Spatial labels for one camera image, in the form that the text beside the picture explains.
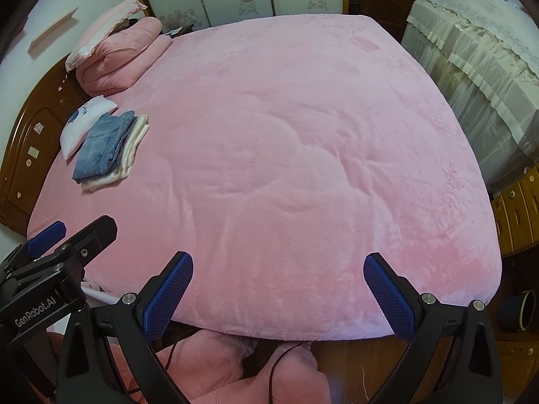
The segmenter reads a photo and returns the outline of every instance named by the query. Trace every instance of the folded white clothing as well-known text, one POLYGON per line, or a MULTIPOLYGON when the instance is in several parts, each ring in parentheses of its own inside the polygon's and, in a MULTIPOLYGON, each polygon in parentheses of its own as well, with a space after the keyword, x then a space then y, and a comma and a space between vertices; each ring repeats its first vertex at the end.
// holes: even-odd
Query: folded white clothing
POLYGON ((135 162, 136 149, 149 128, 148 116, 146 114, 137 117, 136 122, 131 125, 123 142, 120 164, 118 167, 113 168, 109 173, 102 176, 82 181, 80 184, 83 190, 92 192, 127 178, 131 172, 131 167, 133 167, 133 163, 135 162))

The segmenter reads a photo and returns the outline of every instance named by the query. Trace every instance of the blue denim jeans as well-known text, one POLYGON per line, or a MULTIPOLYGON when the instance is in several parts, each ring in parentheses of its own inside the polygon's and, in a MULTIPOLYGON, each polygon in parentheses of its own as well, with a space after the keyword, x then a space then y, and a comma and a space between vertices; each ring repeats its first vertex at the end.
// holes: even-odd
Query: blue denim jeans
POLYGON ((73 179, 108 173, 116 164, 122 143, 135 117, 134 111, 122 115, 102 115, 92 126, 76 158, 73 179))

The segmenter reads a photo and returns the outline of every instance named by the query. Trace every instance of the wooden floor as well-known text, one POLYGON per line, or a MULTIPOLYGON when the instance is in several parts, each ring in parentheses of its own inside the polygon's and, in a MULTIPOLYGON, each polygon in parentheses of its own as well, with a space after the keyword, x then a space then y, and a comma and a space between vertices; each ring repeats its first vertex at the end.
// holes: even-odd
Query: wooden floor
MULTIPOLYGON (((255 375, 279 342, 262 340, 245 360, 245 376, 255 375)), ((449 341, 443 340, 412 402, 432 391, 441 371, 449 341)), ((378 339, 323 341, 311 346, 318 369, 328 377, 332 404, 366 404, 390 374, 406 345, 394 336, 378 339)))

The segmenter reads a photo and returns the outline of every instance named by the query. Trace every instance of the wooden headboard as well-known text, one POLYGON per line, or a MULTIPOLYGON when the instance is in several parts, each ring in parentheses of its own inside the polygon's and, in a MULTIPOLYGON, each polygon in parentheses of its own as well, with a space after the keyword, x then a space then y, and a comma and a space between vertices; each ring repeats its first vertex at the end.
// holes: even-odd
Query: wooden headboard
POLYGON ((90 99, 62 58, 32 90, 7 142, 0 170, 0 222, 26 236, 45 177, 60 150, 60 134, 75 109, 90 99))

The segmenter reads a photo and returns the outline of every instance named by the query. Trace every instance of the silver bolt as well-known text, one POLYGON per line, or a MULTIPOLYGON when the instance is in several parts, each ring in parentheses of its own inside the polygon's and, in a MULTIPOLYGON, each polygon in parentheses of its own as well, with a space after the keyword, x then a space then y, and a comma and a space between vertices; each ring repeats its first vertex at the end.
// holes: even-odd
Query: silver bolt
POLYGON ((436 296, 433 295, 432 293, 423 293, 421 295, 421 299, 427 305, 432 305, 436 302, 436 296))
POLYGON ((127 293, 122 296, 122 302, 126 305, 133 304, 133 302, 136 301, 136 294, 134 293, 127 293))
POLYGON ((483 302, 479 301, 478 299, 476 299, 473 303, 472 303, 473 307, 477 310, 477 311, 483 311, 484 310, 484 304, 483 302))

